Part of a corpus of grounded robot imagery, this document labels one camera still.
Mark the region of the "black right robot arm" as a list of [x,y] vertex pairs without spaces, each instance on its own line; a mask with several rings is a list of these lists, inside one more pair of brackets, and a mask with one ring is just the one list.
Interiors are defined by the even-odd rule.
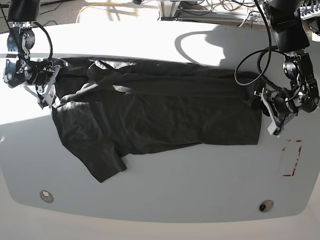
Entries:
[[[3,81],[10,87],[22,86],[32,94],[43,109],[51,107],[56,100],[56,78],[60,70],[68,66],[64,60],[53,58],[53,44],[49,33],[38,22],[41,2],[39,0],[11,0],[8,13],[1,7],[3,19],[7,25],[7,55]],[[32,24],[41,29],[49,44],[47,58],[31,60],[31,49],[35,44]]]

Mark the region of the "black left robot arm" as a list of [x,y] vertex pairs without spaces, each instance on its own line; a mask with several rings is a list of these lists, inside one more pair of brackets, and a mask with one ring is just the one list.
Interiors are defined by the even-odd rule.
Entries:
[[267,128],[278,136],[300,110],[311,113],[320,105],[320,93],[312,61],[305,51],[310,42],[300,17],[301,0],[262,0],[261,5],[272,31],[275,46],[271,50],[284,55],[283,71],[290,89],[277,86],[265,76],[266,87],[259,94],[264,114],[271,118]]

